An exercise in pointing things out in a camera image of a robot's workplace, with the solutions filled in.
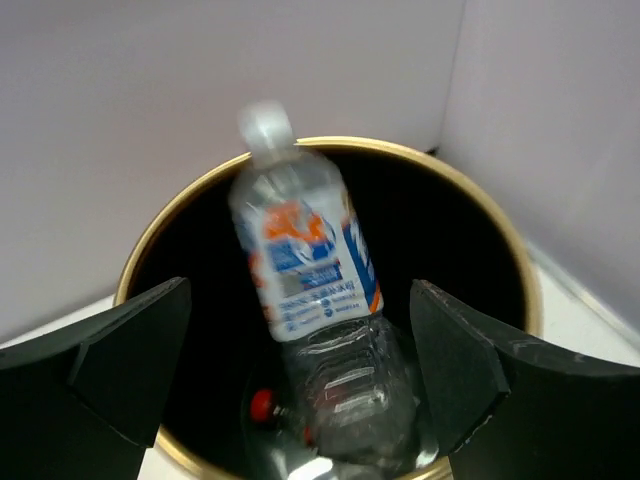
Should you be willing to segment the small red label bottle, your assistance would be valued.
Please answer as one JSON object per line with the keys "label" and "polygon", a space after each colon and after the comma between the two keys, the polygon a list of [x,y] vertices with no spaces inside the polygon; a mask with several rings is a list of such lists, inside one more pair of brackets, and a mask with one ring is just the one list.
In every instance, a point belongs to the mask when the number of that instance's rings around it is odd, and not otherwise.
{"label": "small red label bottle", "polygon": [[257,390],[247,419],[246,446],[258,478],[287,479],[314,457],[315,440],[308,421],[277,391]]}

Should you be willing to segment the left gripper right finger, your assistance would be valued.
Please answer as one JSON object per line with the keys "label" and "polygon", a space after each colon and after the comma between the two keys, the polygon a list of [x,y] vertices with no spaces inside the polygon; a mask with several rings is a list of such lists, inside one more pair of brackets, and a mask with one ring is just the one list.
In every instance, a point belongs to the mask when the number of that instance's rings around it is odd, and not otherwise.
{"label": "left gripper right finger", "polygon": [[410,319],[457,479],[635,479],[639,371],[529,335],[417,280]]}

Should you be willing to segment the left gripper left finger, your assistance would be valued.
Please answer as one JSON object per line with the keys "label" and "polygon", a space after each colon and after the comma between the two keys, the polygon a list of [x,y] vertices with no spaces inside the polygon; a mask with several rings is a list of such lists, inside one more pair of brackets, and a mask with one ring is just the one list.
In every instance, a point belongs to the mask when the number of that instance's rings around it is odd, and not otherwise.
{"label": "left gripper left finger", "polygon": [[186,278],[1,350],[4,479],[135,479],[191,312]]}

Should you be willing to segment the blue orange label bottle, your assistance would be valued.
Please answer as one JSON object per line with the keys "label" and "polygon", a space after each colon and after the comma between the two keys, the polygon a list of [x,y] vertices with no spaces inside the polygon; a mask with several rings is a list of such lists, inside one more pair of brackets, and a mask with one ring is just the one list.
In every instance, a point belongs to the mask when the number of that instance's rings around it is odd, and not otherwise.
{"label": "blue orange label bottle", "polygon": [[384,317],[384,300],[338,167],[300,146],[276,102],[246,107],[250,151],[229,196],[236,235],[272,338],[284,385],[315,453],[358,477],[432,463],[417,356]]}

